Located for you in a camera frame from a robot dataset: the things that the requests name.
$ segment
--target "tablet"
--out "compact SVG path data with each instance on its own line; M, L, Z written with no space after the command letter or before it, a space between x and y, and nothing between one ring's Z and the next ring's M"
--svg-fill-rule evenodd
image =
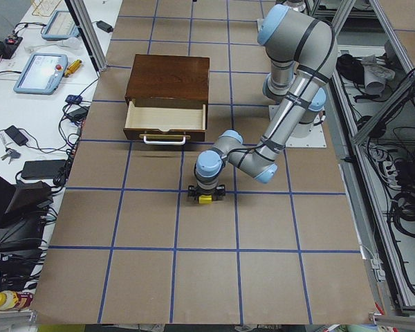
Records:
M68 39L78 35L78 28L67 10L56 10L41 31L41 38L46 40Z
M65 54L33 53L20 74L14 91L50 95L60 84L68 66Z

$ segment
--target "yellow screwdriver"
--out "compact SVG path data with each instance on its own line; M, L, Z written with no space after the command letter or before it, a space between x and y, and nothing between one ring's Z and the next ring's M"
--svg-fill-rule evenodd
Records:
M77 69L82 65L82 60L75 60L64 72L64 77L69 77L70 74L74 74Z

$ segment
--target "wooden drawer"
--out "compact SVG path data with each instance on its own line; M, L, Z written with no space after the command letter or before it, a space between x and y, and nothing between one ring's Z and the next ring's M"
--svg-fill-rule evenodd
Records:
M129 140L205 140L209 58L135 56L126 89Z

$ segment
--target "bottle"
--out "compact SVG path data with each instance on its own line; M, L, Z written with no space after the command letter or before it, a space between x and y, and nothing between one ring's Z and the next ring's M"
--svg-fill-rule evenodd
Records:
M4 290L0 292L0 311L21 310L28 308L34 295L29 292L14 292Z

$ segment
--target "white handle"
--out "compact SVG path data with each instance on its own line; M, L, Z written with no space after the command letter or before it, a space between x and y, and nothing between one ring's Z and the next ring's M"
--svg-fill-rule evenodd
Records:
M143 136L143 142L150 145L184 145L186 143L186 136L183 136L183 139L179 142L174 142L171 140L147 140L147 137Z

